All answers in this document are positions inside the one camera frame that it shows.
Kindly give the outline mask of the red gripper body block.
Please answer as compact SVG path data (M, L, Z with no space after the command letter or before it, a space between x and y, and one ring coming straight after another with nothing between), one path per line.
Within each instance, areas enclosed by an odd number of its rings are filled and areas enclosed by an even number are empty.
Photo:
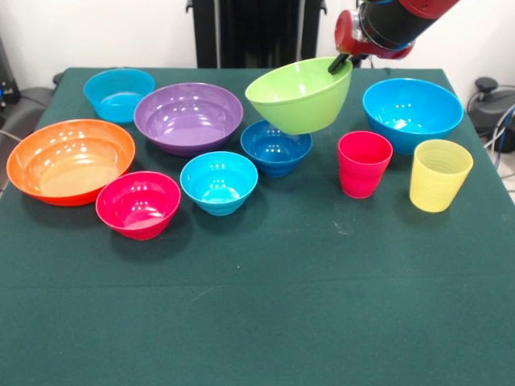
M411 53L414 41L396 45L365 21L365 10L344 10L335 28L336 49L348 55L375 55L381 59L399 60Z

